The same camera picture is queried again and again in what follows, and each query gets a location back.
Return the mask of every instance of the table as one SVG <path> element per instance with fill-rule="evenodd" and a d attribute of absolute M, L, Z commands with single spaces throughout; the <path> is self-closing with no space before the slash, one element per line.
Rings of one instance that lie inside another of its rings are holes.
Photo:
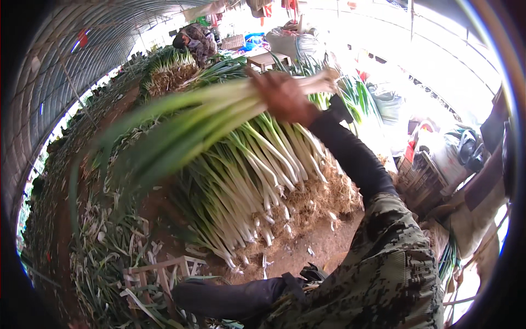
<path fill-rule="evenodd" d="M 279 53 L 274 53 L 274 55 L 281 63 L 285 64 L 286 66 L 290 66 L 291 61 L 289 56 Z M 259 67 L 261 72 L 264 72 L 266 67 L 270 65 L 272 65 L 272 68 L 276 68 L 276 64 L 270 53 L 264 53 L 247 58 L 247 65 L 249 67 L 252 67 L 252 65 Z"/>

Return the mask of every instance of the red bag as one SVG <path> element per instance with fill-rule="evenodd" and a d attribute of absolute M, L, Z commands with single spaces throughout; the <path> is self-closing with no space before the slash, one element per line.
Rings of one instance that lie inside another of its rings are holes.
<path fill-rule="evenodd" d="M 86 29 L 83 28 L 82 31 L 78 34 L 77 39 L 79 41 L 78 45 L 84 47 L 88 43 L 88 36 L 86 35 Z"/>

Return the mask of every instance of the camouflage clothing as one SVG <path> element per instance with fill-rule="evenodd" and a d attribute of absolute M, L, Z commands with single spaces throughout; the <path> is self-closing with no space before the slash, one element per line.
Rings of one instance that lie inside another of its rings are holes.
<path fill-rule="evenodd" d="M 190 39 L 199 41 L 195 46 L 188 45 L 188 49 L 199 67 L 205 66 L 206 59 L 217 53 L 216 45 L 212 44 L 206 37 L 209 32 L 209 29 L 199 23 L 192 23 L 179 31 L 179 33 L 186 34 Z"/>
<path fill-rule="evenodd" d="M 305 305 L 289 298 L 259 328 L 440 328 L 442 299 L 429 241 L 398 197 L 379 193 L 342 264 Z"/>

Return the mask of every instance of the dirt floor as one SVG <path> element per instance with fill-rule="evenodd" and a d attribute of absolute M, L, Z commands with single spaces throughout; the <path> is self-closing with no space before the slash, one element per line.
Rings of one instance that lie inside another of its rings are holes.
<path fill-rule="evenodd" d="M 286 272 L 299 276 L 303 267 L 309 265 L 308 262 L 325 269 L 330 274 L 345 258 L 362 218 L 363 212 L 356 212 L 353 216 L 343 216 L 341 218 L 343 224 L 334 232 L 328 221 L 318 222 L 313 231 L 298 236 L 293 241 L 284 242 L 274 254 L 267 257 L 267 262 L 271 263 L 265 270 L 267 277 L 278 277 Z M 309 254 L 309 247 L 314 255 Z M 231 272 L 225 261 L 218 257 L 207 257 L 206 261 L 209 266 L 201 270 L 202 275 L 221 275 L 231 284 L 242 284 L 264 278 L 262 255 L 250 265 L 242 266 L 243 275 Z"/>
<path fill-rule="evenodd" d="M 124 97 L 116 101 L 113 104 L 113 108 L 109 110 L 108 115 L 102 119 L 98 124 L 98 131 L 104 129 L 110 125 L 116 118 L 118 118 L 122 113 L 127 111 L 135 101 L 137 94 L 139 92 L 139 87 L 134 87 L 130 89 Z M 71 164 L 71 160 L 75 157 L 75 154 L 69 154 L 71 159 L 67 163 Z M 65 320 L 81 319 L 80 310 L 78 308 L 78 300 L 75 294 L 74 287 L 70 280 L 70 270 L 69 270 L 69 243 L 71 241 L 71 224 L 69 221 L 69 208 L 67 203 L 68 197 L 68 179 L 69 176 L 64 178 L 62 184 L 62 190 L 57 191 L 58 194 L 57 200 L 59 202 L 55 204 L 54 210 L 54 231 L 53 239 L 51 242 L 51 250 L 47 250 L 46 253 L 49 255 L 49 277 L 54 280 L 56 283 L 61 285 L 60 288 L 55 287 L 47 282 L 43 282 L 42 290 L 44 292 L 44 298 L 48 301 L 58 301 L 60 317 Z M 86 198 L 87 192 L 85 191 L 85 182 L 79 182 L 79 200 Z"/>

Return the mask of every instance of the wooden crate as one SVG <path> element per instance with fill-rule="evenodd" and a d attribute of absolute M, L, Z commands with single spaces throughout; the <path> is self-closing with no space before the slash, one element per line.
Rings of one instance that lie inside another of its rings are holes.
<path fill-rule="evenodd" d="M 397 190 L 409 210 L 420 218 L 433 209 L 443 196 L 446 180 L 426 152 L 414 155 L 413 163 L 403 156 L 397 165 Z"/>
<path fill-rule="evenodd" d="M 127 288 L 131 289 L 132 287 L 140 288 L 147 285 L 146 281 L 146 273 L 149 271 L 157 271 L 157 276 L 160 282 L 160 285 L 163 289 L 164 298 L 166 301 L 166 305 L 168 307 L 168 313 L 170 314 L 170 317 L 172 319 L 175 319 L 175 307 L 171 296 L 171 290 L 169 288 L 169 280 L 170 280 L 170 274 L 171 271 L 168 271 L 168 267 L 175 266 L 175 275 L 177 275 L 178 270 L 180 270 L 180 273 L 183 277 L 185 276 L 191 276 L 196 275 L 197 266 L 199 264 L 206 264 L 205 261 L 200 260 L 198 258 L 190 257 L 190 256 L 181 256 L 178 258 L 172 258 L 165 262 L 147 265 L 147 266 L 141 266 L 141 267 L 133 267 L 133 268 L 125 268 L 123 269 L 124 274 L 124 283 Z M 129 280 L 130 276 L 139 276 L 139 281 L 135 280 Z M 147 304 L 151 304 L 153 301 L 150 298 L 150 295 L 148 294 L 147 290 L 143 291 L 143 297 Z M 137 310 L 140 310 L 140 308 L 135 304 L 133 299 L 128 296 L 128 307 L 131 309 L 131 313 L 137 317 Z"/>
<path fill-rule="evenodd" d="M 245 36 L 238 34 L 221 40 L 221 48 L 227 50 L 237 50 L 245 45 Z"/>

